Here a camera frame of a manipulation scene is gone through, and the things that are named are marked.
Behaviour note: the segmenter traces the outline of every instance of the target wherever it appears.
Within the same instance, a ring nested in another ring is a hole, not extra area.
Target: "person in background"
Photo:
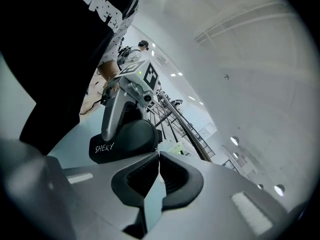
[[[146,40],[142,40],[138,43],[137,46],[133,46],[129,54],[124,59],[124,62],[119,65],[120,69],[125,69],[132,62],[138,62],[141,59],[142,52],[145,50],[149,50],[148,46],[149,43]]]
[[[175,108],[177,108],[178,106],[180,106],[184,101],[182,99],[175,99],[173,101],[171,101],[172,106],[174,106]]]
[[[158,94],[161,92],[161,90],[162,90],[161,82],[158,81],[158,86],[157,86],[157,88],[156,88],[156,95],[158,95]]]

